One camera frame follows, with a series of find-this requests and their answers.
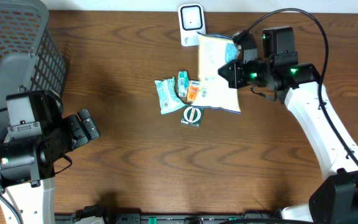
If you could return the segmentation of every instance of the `green connector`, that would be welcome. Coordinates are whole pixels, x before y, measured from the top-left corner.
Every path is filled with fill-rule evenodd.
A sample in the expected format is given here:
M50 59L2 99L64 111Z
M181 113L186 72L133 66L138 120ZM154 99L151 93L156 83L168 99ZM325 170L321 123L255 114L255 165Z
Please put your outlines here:
M157 224L157 218L150 217L149 218L149 224Z

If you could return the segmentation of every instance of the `orange packet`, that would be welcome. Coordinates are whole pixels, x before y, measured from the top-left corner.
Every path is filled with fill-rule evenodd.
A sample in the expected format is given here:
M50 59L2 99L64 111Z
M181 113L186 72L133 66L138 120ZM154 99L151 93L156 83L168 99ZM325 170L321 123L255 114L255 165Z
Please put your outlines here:
M189 90L187 93L187 101L193 102L196 100L199 87L199 81L190 80Z

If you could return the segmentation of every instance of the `wood grain surface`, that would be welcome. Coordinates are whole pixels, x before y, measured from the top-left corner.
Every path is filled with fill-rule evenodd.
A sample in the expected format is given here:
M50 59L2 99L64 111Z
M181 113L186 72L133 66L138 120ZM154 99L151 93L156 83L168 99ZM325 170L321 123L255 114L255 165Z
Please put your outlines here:
M232 35L261 16L206 13L207 31ZM358 15L316 17L330 46L325 85L358 143ZM284 25L294 28L300 62L321 70L323 39L301 14L252 30L260 56L262 29ZM65 115L89 109L102 134L69 153L73 166L56 177L56 212L96 203L152 213L274 210L306 203L323 182L293 115L249 88L239 90L240 115L206 110L200 128L181 124L182 110L160 114L154 80L180 70L197 79L198 48L181 46L177 13L52 11L49 28L70 59Z

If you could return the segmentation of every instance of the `gray bin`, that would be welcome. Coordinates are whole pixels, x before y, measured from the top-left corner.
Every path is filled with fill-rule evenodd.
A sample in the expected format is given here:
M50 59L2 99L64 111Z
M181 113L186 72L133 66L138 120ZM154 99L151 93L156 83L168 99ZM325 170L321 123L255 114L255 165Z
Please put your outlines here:
M60 96L67 68L47 29L49 12L39 0L0 0L0 109L6 96L53 90ZM9 125L0 113L0 132Z

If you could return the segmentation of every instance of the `plastic basket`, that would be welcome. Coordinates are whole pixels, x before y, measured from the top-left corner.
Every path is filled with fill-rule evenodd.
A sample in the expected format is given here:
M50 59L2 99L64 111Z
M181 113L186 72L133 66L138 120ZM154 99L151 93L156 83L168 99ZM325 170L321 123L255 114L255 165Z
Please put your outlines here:
M53 90L60 96L67 69L47 29L49 12L39 0L0 0L0 109L6 96ZM9 124L0 113L0 132Z

